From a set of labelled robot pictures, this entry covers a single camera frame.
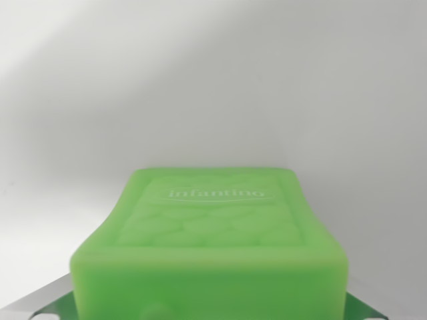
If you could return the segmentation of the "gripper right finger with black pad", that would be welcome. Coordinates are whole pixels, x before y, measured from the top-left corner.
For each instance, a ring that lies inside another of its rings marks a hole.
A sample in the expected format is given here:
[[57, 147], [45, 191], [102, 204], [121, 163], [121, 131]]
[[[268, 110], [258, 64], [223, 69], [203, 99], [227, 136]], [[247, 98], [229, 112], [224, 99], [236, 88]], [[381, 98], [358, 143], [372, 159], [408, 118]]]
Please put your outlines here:
[[426, 319], [426, 311], [407, 309], [369, 282], [350, 276], [344, 319]]

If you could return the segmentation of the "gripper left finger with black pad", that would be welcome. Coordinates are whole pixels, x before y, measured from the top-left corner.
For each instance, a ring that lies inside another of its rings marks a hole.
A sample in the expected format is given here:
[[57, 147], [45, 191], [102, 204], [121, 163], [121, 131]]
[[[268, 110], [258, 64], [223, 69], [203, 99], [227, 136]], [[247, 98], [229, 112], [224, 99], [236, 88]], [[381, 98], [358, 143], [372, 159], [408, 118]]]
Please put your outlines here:
[[2, 308], [1, 319], [78, 319], [70, 274]]

